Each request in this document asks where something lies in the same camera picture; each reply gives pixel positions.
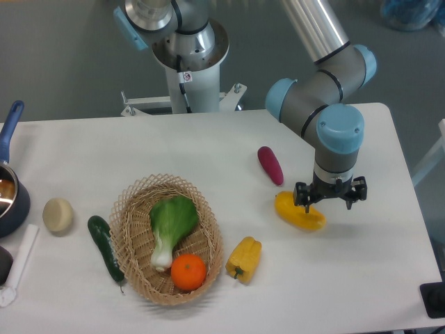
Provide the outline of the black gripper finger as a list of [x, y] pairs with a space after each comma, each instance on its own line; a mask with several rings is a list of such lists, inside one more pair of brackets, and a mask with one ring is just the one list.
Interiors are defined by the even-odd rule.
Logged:
[[314, 203], [312, 198], [312, 186], [304, 182], [296, 182], [293, 190], [293, 203], [297, 207], [302, 207], [308, 214], [311, 205]]
[[348, 191], [343, 195], [343, 200], [346, 203], [346, 208], [351, 209], [353, 204], [357, 201], [364, 201], [367, 199], [367, 183], [364, 176], [354, 178], [349, 186]]

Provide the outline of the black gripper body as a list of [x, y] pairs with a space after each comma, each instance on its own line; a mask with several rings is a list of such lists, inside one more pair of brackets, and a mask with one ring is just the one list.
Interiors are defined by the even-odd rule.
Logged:
[[344, 179], [335, 177], [333, 181], [325, 182], [316, 173], [313, 173], [313, 180], [310, 190], [310, 202], [320, 202], [325, 199], [340, 198], [345, 202], [354, 202], [351, 196], [352, 177]]

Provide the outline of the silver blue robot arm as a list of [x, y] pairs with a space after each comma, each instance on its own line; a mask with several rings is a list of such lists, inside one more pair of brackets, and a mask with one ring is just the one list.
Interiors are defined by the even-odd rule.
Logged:
[[[309, 209], [339, 198], [351, 207], [367, 197], [365, 178], [353, 175], [364, 119], [343, 99], [374, 76], [375, 56], [350, 43], [328, 2], [283, 1], [282, 7], [317, 68], [303, 83], [277, 81], [266, 96], [267, 111], [315, 150], [312, 181], [295, 185], [293, 204]], [[229, 43], [207, 1], [124, 1], [113, 17], [136, 49], [151, 49], [164, 67], [174, 113], [221, 110], [220, 64]]]

